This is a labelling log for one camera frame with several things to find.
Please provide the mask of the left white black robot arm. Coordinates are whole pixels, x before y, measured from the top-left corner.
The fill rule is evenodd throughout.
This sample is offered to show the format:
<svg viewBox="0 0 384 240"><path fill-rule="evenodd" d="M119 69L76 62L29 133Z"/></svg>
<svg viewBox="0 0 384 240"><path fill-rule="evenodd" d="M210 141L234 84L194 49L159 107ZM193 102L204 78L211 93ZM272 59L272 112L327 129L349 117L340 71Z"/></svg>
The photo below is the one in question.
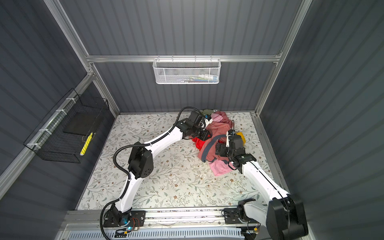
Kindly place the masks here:
<svg viewBox="0 0 384 240"><path fill-rule="evenodd" d="M212 134L207 127L213 122L212 118L203 115L193 107L184 107L180 110L171 128L151 141L119 148L113 155L113 163L120 171L127 175L122 192L118 199L107 203L100 215L100 227L107 221L114 226L131 227L138 224L131 214L134 198L146 177L154 170L154 158L170 145L186 138L199 138L208 140ZM122 167L117 163L120 152L131 149L128 166Z"/></svg>

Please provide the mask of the maroon pink cloth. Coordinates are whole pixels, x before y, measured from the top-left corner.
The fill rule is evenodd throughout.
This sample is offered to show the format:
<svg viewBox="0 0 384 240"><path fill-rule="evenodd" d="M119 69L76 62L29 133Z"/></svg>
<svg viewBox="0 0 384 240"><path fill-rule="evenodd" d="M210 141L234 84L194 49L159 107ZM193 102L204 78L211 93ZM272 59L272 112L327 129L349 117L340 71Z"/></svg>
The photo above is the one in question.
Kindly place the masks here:
<svg viewBox="0 0 384 240"><path fill-rule="evenodd" d="M211 114L211 118L213 122L228 124L231 129L235 127L235 122L233 120L230 120L225 112L216 111Z"/></svg>

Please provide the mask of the items in white basket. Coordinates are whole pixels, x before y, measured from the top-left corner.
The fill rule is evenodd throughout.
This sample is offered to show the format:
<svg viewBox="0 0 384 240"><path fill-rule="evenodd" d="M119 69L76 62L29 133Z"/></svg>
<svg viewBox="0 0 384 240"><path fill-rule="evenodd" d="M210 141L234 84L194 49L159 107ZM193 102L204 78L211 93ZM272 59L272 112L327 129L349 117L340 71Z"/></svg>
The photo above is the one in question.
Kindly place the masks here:
<svg viewBox="0 0 384 240"><path fill-rule="evenodd" d="M178 79L182 83L197 83L197 84L217 84L219 82L219 76L217 75L194 75L187 76L181 79Z"/></svg>

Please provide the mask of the olive green cloth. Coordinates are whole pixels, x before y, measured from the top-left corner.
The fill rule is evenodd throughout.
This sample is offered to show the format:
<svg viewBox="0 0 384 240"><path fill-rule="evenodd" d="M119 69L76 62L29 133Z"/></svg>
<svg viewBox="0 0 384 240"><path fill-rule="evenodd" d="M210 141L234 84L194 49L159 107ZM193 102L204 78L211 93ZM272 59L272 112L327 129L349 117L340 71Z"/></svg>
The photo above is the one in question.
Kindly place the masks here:
<svg viewBox="0 0 384 240"><path fill-rule="evenodd" d="M210 109L205 109L202 111L202 114L205 116L210 116L211 114L213 114L215 111L214 110L210 110Z"/></svg>

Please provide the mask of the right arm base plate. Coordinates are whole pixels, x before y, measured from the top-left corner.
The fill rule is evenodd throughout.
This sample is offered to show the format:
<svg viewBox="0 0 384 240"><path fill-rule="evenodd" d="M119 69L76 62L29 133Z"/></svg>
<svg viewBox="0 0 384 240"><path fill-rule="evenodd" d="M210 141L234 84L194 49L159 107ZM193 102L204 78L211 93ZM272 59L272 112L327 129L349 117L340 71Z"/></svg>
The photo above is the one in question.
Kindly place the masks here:
<svg viewBox="0 0 384 240"><path fill-rule="evenodd" d="M267 208L265 206L238 206L235 208L225 208L222 211L227 225L231 224L260 224L266 225Z"/></svg>

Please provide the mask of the red cloth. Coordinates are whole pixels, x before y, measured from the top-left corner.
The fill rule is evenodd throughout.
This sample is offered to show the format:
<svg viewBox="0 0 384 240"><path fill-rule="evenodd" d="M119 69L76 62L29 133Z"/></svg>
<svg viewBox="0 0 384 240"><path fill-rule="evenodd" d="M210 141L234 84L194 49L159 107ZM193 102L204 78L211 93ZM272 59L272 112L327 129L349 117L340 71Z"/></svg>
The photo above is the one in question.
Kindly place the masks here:
<svg viewBox="0 0 384 240"><path fill-rule="evenodd" d="M199 138L193 138L192 141L195 143L195 146L196 148L201 151L203 150L206 145L210 142L210 139L206 140L206 141L202 141L201 139Z"/></svg>

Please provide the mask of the yellow marker pen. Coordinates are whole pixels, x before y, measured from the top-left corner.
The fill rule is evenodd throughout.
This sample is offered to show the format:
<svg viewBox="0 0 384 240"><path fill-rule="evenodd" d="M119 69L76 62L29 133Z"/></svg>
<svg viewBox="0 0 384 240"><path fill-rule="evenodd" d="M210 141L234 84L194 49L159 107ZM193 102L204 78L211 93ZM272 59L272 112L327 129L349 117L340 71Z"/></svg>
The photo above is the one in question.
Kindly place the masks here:
<svg viewBox="0 0 384 240"><path fill-rule="evenodd" d="M87 139L83 145L83 148L81 149L80 156L84 156L86 154L87 149L90 145L90 142L92 141L93 136L94 136L94 133L90 133L89 136L87 137Z"/></svg>

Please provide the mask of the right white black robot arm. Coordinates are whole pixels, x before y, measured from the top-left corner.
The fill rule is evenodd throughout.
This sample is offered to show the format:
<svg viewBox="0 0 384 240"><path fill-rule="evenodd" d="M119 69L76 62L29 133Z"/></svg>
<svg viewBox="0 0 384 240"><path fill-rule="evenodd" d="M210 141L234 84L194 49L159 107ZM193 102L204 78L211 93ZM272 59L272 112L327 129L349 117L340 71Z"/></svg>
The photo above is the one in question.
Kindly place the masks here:
<svg viewBox="0 0 384 240"><path fill-rule="evenodd" d="M304 204L268 176L256 158L246 153L241 136L229 130L225 143L218 143L216 153L229 159L228 166L237 170L255 185L265 203L254 198L238 202L236 211L225 209L227 224L257 222L265 226L273 240L295 240L308 235Z"/></svg>

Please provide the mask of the floral table mat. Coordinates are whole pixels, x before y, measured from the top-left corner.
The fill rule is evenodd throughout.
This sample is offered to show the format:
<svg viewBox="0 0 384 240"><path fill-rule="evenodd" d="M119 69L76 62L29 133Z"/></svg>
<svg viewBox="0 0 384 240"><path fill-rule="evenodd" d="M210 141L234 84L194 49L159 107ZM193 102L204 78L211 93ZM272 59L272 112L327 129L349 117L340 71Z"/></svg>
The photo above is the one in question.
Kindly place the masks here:
<svg viewBox="0 0 384 240"><path fill-rule="evenodd" d="M131 151L113 155L122 146L146 142L169 129L177 114L120 115L115 120L102 153L89 179L78 210L100 210L117 199L126 175L120 167L127 165ZM216 177L210 166L198 158L199 150L191 140L182 140L154 158L154 170L135 196L135 209L232 206L254 198L265 201L246 177L237 171Z"/></svg>

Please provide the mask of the light pink cloth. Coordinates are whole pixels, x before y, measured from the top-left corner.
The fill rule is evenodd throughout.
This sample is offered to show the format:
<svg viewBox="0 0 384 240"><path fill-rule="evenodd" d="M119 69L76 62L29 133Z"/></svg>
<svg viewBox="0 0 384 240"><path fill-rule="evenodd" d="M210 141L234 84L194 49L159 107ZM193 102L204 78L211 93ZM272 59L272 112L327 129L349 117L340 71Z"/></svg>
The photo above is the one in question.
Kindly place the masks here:
<svg viewBox="0 0 384 240"><path fill-rule="evenodd" d="M209 163L209 166L215 177L237 170L237 168L228 160L215 160L214 162Z"/></svg>

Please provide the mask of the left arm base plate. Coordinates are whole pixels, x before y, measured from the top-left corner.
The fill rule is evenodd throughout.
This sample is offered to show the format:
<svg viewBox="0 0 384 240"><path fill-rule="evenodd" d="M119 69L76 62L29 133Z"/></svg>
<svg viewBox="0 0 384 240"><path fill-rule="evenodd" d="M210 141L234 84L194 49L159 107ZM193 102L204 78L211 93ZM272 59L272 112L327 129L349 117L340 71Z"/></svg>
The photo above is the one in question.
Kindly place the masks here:
<svg viewBox="0 0 384 240"><path fill-rule="evenodd" d="M146 211L119 211L108 210L102 218L103 227L143 227L146 219Z"/></svg>

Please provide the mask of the yellow cloth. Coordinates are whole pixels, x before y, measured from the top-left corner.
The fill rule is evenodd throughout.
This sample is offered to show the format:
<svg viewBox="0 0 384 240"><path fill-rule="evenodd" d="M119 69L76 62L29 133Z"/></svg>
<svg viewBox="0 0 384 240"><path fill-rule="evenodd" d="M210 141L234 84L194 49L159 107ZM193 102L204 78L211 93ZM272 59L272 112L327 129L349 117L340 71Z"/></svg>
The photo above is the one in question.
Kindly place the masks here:
<svg viewBox="0 0 384 240"><path fill-rule="evenodd" d="M236 132L236 134L237 134L238 136L241 137L241 139L242 139L242 141L243 141L243 145L245 145L245 143L246 143L246 139L245 139L243 133L242 133L242 132Z"/></svg>

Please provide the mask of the dusty rose shirt grey trim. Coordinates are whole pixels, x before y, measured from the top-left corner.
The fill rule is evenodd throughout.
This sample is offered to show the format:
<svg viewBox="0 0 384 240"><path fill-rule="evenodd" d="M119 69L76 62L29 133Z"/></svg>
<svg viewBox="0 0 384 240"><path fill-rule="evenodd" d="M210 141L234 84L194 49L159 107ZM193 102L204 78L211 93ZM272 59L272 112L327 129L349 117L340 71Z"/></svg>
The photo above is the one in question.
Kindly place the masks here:
<svg viewBox="0 0 384 240"><path fill-rule="evenodd" d="M198 158L203 163L212 163L215 160L228 160L226 157L216 155L217 143L226 143L226 133L230 130L230 126L225 123L212 122L207 129L212 133L210 142L198 154Z"/></svg>

